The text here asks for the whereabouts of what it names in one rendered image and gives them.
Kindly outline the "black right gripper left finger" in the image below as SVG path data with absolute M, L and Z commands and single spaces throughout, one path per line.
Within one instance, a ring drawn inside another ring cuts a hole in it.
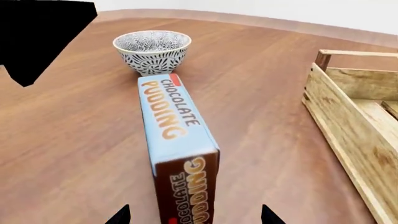
M 131 212 L 128 204 L 123 206 L 105 224 L 130 224 Z

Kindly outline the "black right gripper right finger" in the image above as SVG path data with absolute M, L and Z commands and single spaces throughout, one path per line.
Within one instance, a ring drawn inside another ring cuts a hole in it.
M 261 222 L 262 224 L 286 224 L 267 205 L 262 205 Z

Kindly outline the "chocolate pudding box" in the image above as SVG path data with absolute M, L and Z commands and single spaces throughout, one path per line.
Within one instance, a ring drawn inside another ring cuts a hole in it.
M 213 224 L 218 144 L 177 74 L 137 85 L 161 224 Z

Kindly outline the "wooden tray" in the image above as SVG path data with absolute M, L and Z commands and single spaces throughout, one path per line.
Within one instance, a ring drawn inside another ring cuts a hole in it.
M 320 50 L 302 98 L 377 224 L 398 224 L 398 72 L 329 67 L 333 55 L 398 53 Z

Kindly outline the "black and white patterned bowl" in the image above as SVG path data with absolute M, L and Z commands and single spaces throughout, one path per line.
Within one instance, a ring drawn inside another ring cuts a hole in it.
M 168 30 L 136 31 L 113 40 L 128 67 L 143 77 L 172 73 L 184 60 L 191 43 L 188 35 Z

